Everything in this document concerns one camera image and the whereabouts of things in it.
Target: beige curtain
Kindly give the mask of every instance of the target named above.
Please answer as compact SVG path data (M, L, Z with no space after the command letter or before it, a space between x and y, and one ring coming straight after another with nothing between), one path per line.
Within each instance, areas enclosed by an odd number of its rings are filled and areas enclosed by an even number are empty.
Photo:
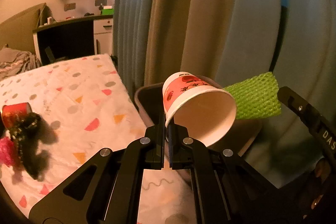
M185 70L214 78L234 0L153 0L145 85Z

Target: drawer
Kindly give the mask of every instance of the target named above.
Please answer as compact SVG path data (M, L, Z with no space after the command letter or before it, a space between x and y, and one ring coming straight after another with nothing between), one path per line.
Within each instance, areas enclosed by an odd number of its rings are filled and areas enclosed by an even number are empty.
M99 19L93 21L93 33L112 32L113 18Z

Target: wall socket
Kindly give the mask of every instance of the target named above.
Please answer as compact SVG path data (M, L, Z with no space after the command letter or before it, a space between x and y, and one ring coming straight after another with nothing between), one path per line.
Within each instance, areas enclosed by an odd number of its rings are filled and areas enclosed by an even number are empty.
M69 11L69 10L73 10L76 9L76 3L68 3L68 4L64 4L64 11Z
M107 5L107 0L95 0L94 5L95 6L100 6L100 4L103 4L103 6Z

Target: desk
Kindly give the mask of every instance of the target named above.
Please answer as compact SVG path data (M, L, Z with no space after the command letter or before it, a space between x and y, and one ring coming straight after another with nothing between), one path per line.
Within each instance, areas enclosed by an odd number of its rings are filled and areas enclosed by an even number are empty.
M79 58L113 54L113 16L87 16L55 22L33 30L34 47L42 65L50 64L45 49L54 57Z

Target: white paper cup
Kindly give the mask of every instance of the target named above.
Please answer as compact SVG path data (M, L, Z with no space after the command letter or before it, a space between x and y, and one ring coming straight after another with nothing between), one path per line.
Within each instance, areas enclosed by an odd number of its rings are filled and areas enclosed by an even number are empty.
M225 90L217 89L188 72L177 72L163 84L166 127L174 122L188 129L190 137L210 146L231 128L236 102Z

